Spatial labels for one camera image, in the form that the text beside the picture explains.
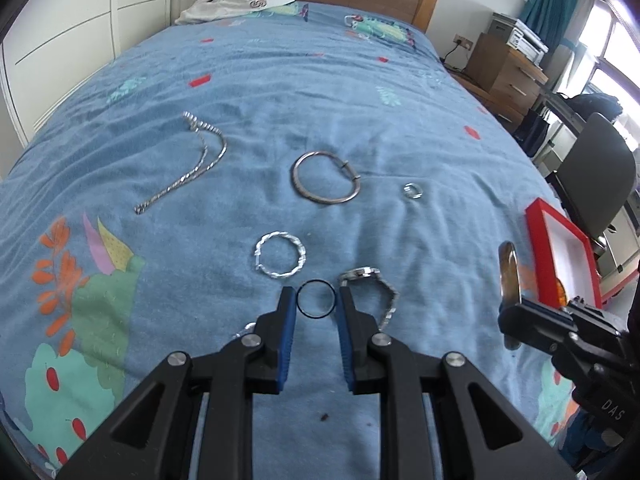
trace blue bed sheet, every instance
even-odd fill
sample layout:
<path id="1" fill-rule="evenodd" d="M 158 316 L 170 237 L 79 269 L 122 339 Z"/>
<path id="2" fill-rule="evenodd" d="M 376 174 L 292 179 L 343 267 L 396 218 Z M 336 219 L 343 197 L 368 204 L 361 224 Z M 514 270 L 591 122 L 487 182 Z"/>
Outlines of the blue bed sheet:
<path id="1" fill-rule="evenodd" d="M 137 216 L 198 160 L 185 110 L 218 126 L 228 152 Z M 220 144 L 205 136 L 211 160 Z M 289 171 L 310 150 L 350 161 L 359 195 L 299 196 Z M 317 157 L 301 178 L 320 195 L 351 188 Z M 403 195 L 408 182 L 421 199 Z M 296 2 L 171 27 L 63 103 L 0 186 L 0 421 L 53 475 L 169 352 L 218 350 L 283 285 L 374 266 L 400 292 L 389 334 L 466 354 L 551 438 L 570 384 L 540 352 L 505 350 L 496 323 L 498 245 L 513 240 L 532 274 L 524 209 L 537 197 L 556 203 L 409 25 Z M 307 250 L 285 281 L 254 268 L 256 242 L 276 230 Z M 288 270 L 297 254 L 280 241 L 264 263 Z M 379 289 L 353 292 L 380 316 Z M 378 400 L 348 393 L 333 317 L 298 317 L 286 388 L 255 399 L 254 417 L 257 480 L 376 478 Z"/>

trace screw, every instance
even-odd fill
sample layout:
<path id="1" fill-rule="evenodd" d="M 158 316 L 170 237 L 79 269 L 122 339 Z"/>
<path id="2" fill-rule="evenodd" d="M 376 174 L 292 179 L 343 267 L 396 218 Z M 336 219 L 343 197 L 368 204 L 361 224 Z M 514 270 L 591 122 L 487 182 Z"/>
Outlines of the screw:
<path id="1" fill-rule="evenodd" d="M 453 366 L 454 368 L 460 368 L 464 363 L 466 363 L 465 357 L 459 352 L 449 352 L 444 357 L 444 360 L 449 366 Z"/>
<path id="2" fill-rule="evenodd" d="M 242 344 L 247 348 L 255 348 L 257 346 L 260 346 L 260 343 L 262 343 L 262 338 L 257 334 L 247 334 L 245 336 L 242 336 L 242 339 L 240 341 L 242 341 Z"/>
<path id="3" fill-rule="evenodd" d="M 375 346 L 389 346 L 391 344 L 391 338 L 382 332 L 378 332 L 371 337 L 371 341 Z"/>
<path id="4" fill-rule="evenodd" d="M 171 366 L 182 366 L 187 362 L 187 355 L 184 352 L 173 352 L 166 360 Z"/>

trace ring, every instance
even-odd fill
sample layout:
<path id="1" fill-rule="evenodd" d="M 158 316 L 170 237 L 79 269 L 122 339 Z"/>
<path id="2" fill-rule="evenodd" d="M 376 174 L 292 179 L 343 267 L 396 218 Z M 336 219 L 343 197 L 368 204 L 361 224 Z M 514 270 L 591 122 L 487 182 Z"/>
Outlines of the ring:
<path id="1" fill-rule="evenodd" d="M 411 199 L 417 199 L 422 196 L 422 188 L 413 182 L 409 182 L 408 184 L 404 184 L 402 188 L 402 192 L 404 192 L 404 196 Z"/>
<path id="2" fill-rule="evenodd" d="M 331 308 L 329 310 L 327 310 L 324 314 L 321 314 L 320 316 L 313 316 L 312 314 L 309 314 L 308 312 L 305 312 L 304 309 L 300 306 L 300 292 L 302 292 L 302 289 L 305 288 L 305 285 L 308 285 L 309 283 L 313 283 L 313 282 L 324 283 L 326 286 L 328 286 L 331 289 L 331 292 L 334 294 L 334 302 L 332 303 Z M 307 317 L 309 317 L 311 319 L 322 319 L 323 317 L 327 317 L 329 314 L 331 314 L 334 311 L 336 302 L 337 302 L 337 297 L 335 295 L 334 286 L 331 283 L 326 282 L 325 280 L 318 280 L 318 279 L 316 279 L 316 280 L 307 280 L 305 283 L 300 285 L 300 288 L 298 289 L 298 291 L 296 293 L 296 306 L 298 307 L 298 310 L 304 316 L 307 316 Z"/>
<path id="3" fill-rule="evenodd" d="M 305 187 L 302 186 L 302 183 L 300 182 L 300 179 L 298 177 L 298 168 L 306 158 L 309 158 L 310 156 L 314 156 L 314 155 L 328 156 L 332 158 L 334 161 L 338 162 L 338 165 L 340 166 L 340 168 L 344 168 L 347 171 L 347 173 L 351 177 L 351 181 L 353 182 L 353 190 L 351 191 L 350 195 L 345 196 L 343 198 L 324 198 L 322 196 L 318 196 L 308 192 L 305 189 Z M 293 167 L 291 168 L 291 180 L 293 181 L 293 187 L 296 188 L 296 191 L 300 193 L 300 195 L 302 195 L 305 198 L 308 198 L 309 200 L 312 200 L 313 202 L 318 202 L 319 204 L 331 205 L 331 204 L 341 204 L 343 202 L 348 202 L 360 192 L 360 175 L 353 170 L 348 160 L 342 160 L 339 156 L 331 152 L 308 152 L 308 153 L 305 153 L 304 155 L 301 155 L 298 158 L 298 160 L 295 161 L 295 163 L 293 164 Z"/>
<path id="4" fill-rule="evenodd" d="M 294 244 L 298 249 L 298 264 L 289 272 L 273 272 L 272 270 L 268 270 L 263 264 L 260 263 L 260 255 L 262 254 L 262 245 L 269 238 L 273 238 L 274 236 L 286 238 L 292 244 Z M 293 276 L 296 272 L 302 269 L 302 266 L 306 262 L 306 249 L 302 244 L 302 242 L 300 241 L 300 238 L 298 238 L 297 236 L 291 235 L 285 231 L 274 231 L 273 233 L 269 233 L 267 235 L 264 235 L 262 238 L 260 238 L 260 241 L 255 245 L 254 256 L 255 256 L 256 270 L 261 270 L 270 278 L 288 278 L 289 276 Z"/>

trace electrical outlet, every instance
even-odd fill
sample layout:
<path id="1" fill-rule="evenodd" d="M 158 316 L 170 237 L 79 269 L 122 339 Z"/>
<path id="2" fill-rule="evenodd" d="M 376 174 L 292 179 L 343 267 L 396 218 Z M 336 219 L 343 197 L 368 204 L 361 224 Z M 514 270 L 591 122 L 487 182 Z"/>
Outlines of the electrical outlet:
<path id="1" fill-rule="evenodd" d="M 460 41 L 460 46 L 462 48 L 466 48 L 467 50 L 471 50 L 474 46 L 473 41 L 468 40 L 464 36 L 460 36 L 459 34 L 456 34 L 456 37 L 453 39 L 453 43 L 457 43 L 458 41 Z"/>

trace white wardrobe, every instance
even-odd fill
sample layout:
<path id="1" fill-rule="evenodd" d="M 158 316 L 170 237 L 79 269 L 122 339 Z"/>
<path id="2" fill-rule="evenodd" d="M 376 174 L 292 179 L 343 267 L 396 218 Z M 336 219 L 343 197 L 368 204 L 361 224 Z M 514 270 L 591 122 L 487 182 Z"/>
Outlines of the white wardrobe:
<path id="1" fill-rule="evenodd" d="M 0 121 L 26 146 L 92 74 L 169 24 L 169 0 L 30 0 L 1 45 Z"/>

